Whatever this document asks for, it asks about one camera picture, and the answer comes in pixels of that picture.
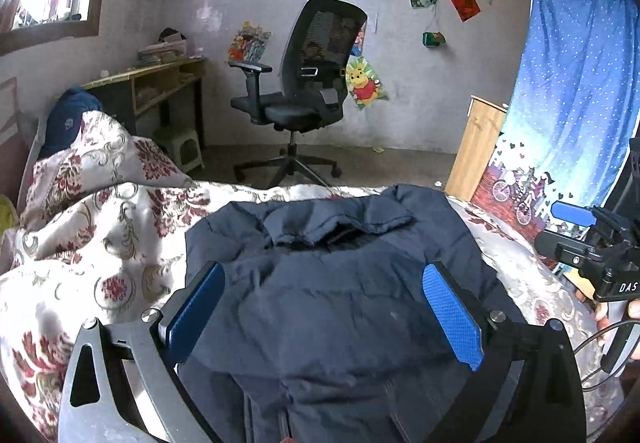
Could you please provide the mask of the person's right hand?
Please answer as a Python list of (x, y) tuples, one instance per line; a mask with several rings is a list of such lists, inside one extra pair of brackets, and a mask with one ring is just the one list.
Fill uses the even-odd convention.
[[(614, 305), (613, 302), (597, 303), (596, 321), (597, 321), (598, 330), (605, 329), (606, 327), (608, 327), (608, 325), (621, 321), (622, 319), (638, 319), (639, 321), (639, 317), (640, 317), (639, 316), (640, 315), (639, 299), (630, 301), (628, 303), (627, 313), (625, 314), (622, 313), (622, 310), (620, 310), (620, 307), (614, 307), (613, 322), (612, 322), (612, 319), (608, 317), (608, 315), (610, 315), (610, 307), (612, 307), (612, 305)], [(610, 330), (608, 333), (601, 335), (598, 338), (597, 344), (600, 345), (600, 347), (605, 347), (606, 345), (609, 345), (611, 343), (612, 337), (614, 337), (614, 330)], [(636, 348), (634, 348), (634, 352), (631, 353), (631, 359), (633, 359), (634, 361), (639, 361), (639, 357), (640, 357), (640, 349), (639, 349), (639, 342), (638, 342), (638, 345), (636, 345)]]

